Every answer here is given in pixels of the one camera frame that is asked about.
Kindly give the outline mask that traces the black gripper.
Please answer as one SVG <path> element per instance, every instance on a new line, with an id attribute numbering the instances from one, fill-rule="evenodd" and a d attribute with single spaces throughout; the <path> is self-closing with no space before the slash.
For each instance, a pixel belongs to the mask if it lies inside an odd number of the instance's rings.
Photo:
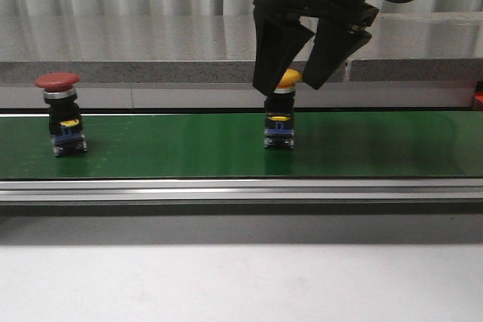
<path id="1" fill-rule="evenodd" d="M 252 85 L 274 92 L 287 68 L 314 36 L 301 17 L 319 18 L 303 80 L 319 89 L 346 59 L 371 40 L 379 10 L 366 0 L 254 0 L 256 60 Z"/>

